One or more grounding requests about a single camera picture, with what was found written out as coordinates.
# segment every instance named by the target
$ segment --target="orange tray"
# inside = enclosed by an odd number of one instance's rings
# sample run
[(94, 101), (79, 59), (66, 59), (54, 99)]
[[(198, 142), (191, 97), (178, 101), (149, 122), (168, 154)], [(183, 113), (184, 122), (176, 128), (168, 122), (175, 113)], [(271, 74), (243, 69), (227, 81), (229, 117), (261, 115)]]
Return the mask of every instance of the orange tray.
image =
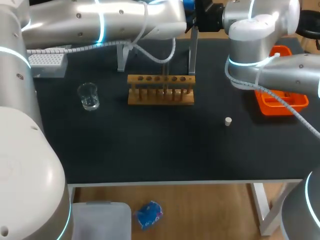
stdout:
[[(270, 56), (280, 53), (280, 56), (292, 55), (290, 49), (286, 46), (274, 46), (270, 52)], [(266, 116), (289, 116), (293, 115), (285, 106), (278, 102), (274, 97), (265, 92), (254, 91), (256, 99), (258, 101), (261, 112)], [(273, 93), (281, 97), (297, 112), (300, 112), (303, 108), (307, 107), (309, 100), (306, 95), (298, 93), (290, 93), (284, 91), (272, 90)]]

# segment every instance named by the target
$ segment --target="white cable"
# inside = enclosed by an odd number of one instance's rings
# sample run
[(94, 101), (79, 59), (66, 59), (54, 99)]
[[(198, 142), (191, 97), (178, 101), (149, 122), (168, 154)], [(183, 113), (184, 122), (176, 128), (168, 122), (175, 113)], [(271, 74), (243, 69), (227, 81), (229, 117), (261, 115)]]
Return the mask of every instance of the white cable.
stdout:
[[(71, 53), (78, 53), (78, 52), (83, 52), (83, 51), (88, 51), (92, 49), (99, 49), (99, 48), (104, 48), (104, 47), (109, 47), (109, 46), (115, 46), (115, 45), (129, 45), (132, 44), (130, 41), (109, 41), (105, 43), (97, 43), (89, 46), (81, 46), (81, 47), (76, 47), (76, 48), (70, 48), (70, 49), (29, 49), (27, 50), (28, 54), (71, 54)], [(146, 55), (149, 59), (152, 61), (158, 63), (158, 64), (165, 64), (169, 62), (176, 51), (176, 39), (172, 39), (172, 49), (170, 55), (166, 59), (158, 59), (154, 56), (152, 56), (149, 52), (144, 50), (142, 47), (140, 47), (137, 44), (133, 45), (134, 48), (138, 49), (140, 52), (142, 52), (144, 55)]]
[(270, 96), (274, 97), (279, 103), (281, 103), (282, 105), (284, 105), (290, 112), (292, 112), (293, 115), (295, 115), (298, 120), (306, 126), (307, 129), (309, 129), (318, 139), (320, 139), (320, 132), (318, 132), (309, 122), (307, 122), (295, 109), (293, 109), (286, 101), (284, 101), (283, 99), (281, 99), (278, 95), (274, 94), (272, 91), (270, 91), (269, 89), (260, 86), (260, 85), (256, 85), (254, 83), (251, 82), (246, 82), (246, 81), (240, 81), (237, 80), (235, 78), (233, 78), (230, 73), (229, 73), (229, 57), (225, 63), (225, 67), (224, 67), (224, 72), (225, 75), (227, 76), (228, 79), (230, 79), (230, 81), (236, 83), (236, 84), (240, 84), (240, 85), (244, 85), (244, 86), (248, 86), (248, 87), (252, 87), (258, 91), (262, 91), (265, 92), (267, 94), (269, 94)]
[(138, 34), (138, 36), (136, 36), (135, 40), (133, 40), (132, 45), (135, 45), (140, 40), (140, 38), (142, 37), (142, 35), (144, 34), (147, 28), (147, 23), (148, 23), (148, 17), (149, 17), (148, 4), (145, 1), (140, 1), (140, 2), (143, 3), (144, 5), (144, 20), (143, 20), (141, 31)]

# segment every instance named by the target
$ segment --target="white bottle cap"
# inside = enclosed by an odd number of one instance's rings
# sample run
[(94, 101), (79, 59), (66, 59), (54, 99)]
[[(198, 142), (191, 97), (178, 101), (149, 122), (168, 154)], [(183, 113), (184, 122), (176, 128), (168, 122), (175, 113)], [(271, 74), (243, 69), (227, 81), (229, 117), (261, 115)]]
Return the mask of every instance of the white bottle cap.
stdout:
[(225, 124), (227, 127), (230, 126), (231, 122), (232, 122), (231, 117), (226, 117), (225, 120), (224, 120), (224, 124)]

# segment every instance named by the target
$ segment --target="black tabletop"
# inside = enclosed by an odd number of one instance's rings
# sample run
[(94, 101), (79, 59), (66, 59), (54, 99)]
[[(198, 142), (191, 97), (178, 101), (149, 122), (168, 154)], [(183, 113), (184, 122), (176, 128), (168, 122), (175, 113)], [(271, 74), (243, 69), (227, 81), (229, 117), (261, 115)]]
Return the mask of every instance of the black tabletop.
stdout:
[[(281, 39), (293, 54), (295, 38)], [(159, 58), (170, 41), (141, 41)], [(188, 74), (188, 40), (178, 40), (170, 74)], [(320, 143), (295, 117), (265, 117), (253, 91), (224, 74), (229, 42), (200, 39), (194, 106), (128, 105), (128, 74), (160, 74), (161, 66), (132, 52), (117, 72), (115, 47), (68, 55), (65, 78), (35, 79), (45, 135), (69, 184), (301, 179), (319, 165)], [(83, 109), (77, 88), (98, 86), (100, 107)], [(320, 129), (320, 100), (301, 114)], [(229, 127), (225, 117), (232, 118)]]

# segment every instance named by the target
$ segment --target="white table leg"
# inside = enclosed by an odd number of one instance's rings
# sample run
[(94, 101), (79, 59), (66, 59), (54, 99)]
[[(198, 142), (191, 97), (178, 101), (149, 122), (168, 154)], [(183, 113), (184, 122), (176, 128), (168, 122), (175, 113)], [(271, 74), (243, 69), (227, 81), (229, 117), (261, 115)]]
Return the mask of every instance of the white table leg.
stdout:
[(285, 197), (297, 185), (297, 182), (287, 183), (269, 209), (267, 196), (263, 183), (251, 183), (253, 198), (260, 222), (260, 233), (262, 236), (271, 236), (281, 223), (281, 206)]
[(76, 188), (68, 185), (68, 192), (70, 197), (70, 202), (74, 203)]

